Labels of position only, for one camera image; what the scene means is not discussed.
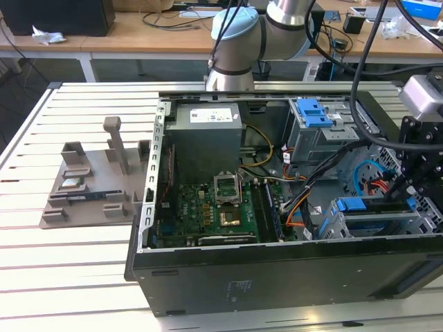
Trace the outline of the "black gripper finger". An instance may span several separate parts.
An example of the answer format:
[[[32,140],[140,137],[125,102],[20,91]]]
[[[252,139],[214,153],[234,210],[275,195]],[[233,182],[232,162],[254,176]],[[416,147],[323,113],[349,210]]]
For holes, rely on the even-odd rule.
[[[405,168],[406,182],[442,209],[442,155],[409,154]]]
[[[399,143],[418,142],[421,122],[411,116],[404,117],[399,135]],[[420,178],[419,153],[405,149],[397,150],[397,159],[401,162],[400,175],[394,181],[392,187],[385,193],[387,202],[405,201],[415,193],[415,186]]]

